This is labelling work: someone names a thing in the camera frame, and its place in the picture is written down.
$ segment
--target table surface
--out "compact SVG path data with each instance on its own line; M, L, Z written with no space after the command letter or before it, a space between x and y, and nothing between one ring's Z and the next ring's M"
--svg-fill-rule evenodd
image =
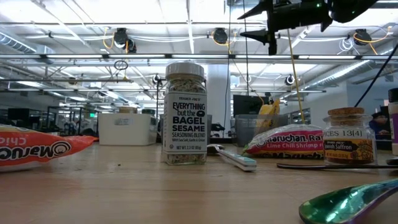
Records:
M228 150L239 150L227 146ZM379 152L379 163L392 157ZM245 173L208 157L203 166L168 166L160 145L93 146L34 170L0 173L3 224L71 223L302 223L304 201L352 185L393 179L393 170L283 170L258 159ZM364 223L396 223L398 197Z

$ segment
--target white column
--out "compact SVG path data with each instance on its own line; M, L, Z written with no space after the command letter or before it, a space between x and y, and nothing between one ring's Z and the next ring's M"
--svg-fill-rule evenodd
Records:
M227 65L208 65L207 69L207 113L213 117L212 123L224 126L224 138L231 130L231 89Z

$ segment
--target instant noodle package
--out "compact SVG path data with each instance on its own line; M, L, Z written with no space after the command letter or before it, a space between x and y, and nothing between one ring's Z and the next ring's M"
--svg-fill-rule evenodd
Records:
M323 159L322 128L290 124L258 134L243 153L259 157Z
M38 167L52 159L80 152L96 138L63 138L0 124L0 172Z

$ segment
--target spice jar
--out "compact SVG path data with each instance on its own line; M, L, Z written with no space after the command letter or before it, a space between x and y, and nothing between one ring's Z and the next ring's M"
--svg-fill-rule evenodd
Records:
M340 108L328 111L324 119L324 158L327 164L377 164L376 138L369 127L371 116L363 108Z
M388 91L392 153L398 156L398 88Z
M204 164L207 91L202 66L179 62L166 68L162 157L169 165Z

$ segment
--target green spoon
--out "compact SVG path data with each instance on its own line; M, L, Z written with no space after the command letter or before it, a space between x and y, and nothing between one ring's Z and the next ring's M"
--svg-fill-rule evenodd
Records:
M304 202L298 212L306 224L360 223L360 219L397 190L398 179L348 187Z

